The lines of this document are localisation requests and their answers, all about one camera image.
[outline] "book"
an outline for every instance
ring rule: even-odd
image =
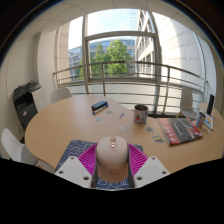
[[[203,137],[189,118],[157,118],[169,145],[190,142]]]
[[[204,124],[211,130],[213,130],[214,117],[212,117],[211,115],[208,115],[207,113],[205,114],[205,116],[206,116],[206,118],[205,118]]]

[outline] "chair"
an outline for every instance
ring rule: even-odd
[[[177,117],[183,115],[184,117],[188,117],[191,120],[196,120],[198,114],[193,110],[192,102],[193,95],[191,89],[183,87],[180,100],[180,112]]]
[[[7,128],[2,132],[1,141],[3,147],[13,161],[33,165],[50,173],[54,173],[54,168],[52,166],[38,160],[30,153],[26,145],[20,143]]]
[[[56,89],[51,93],[51,103],[71,97],[71,93],[67,88]]]

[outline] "wooden tabletop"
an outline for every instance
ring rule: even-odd
[[[109,107],[93,115],[91,106],[101,100],[106,100]],[[199,107],[206,111],[207,104],[201,103]],[[126,113],[126,116],[119,119],[121,113]],[[120,136],[130,144],[141,145],[147,156],[156,156],[173,173],[189,165],[222,158],[224,119],[215,108],[211,115],[217,124],[214,124],[213,131],[202,128],[202,139],[169,146],[157,119],[148,117],[146,125],[138,125],[133,122],[133,111],[108,97],[73,96],[41,110],[26,129],[25,143],[33,155],[56,168],[71,140],[99,142],[103,137]],[[155,132],[144,131],[146,126],[154,128]],[[161,135],[165,142],[154,142],[154,135]]]

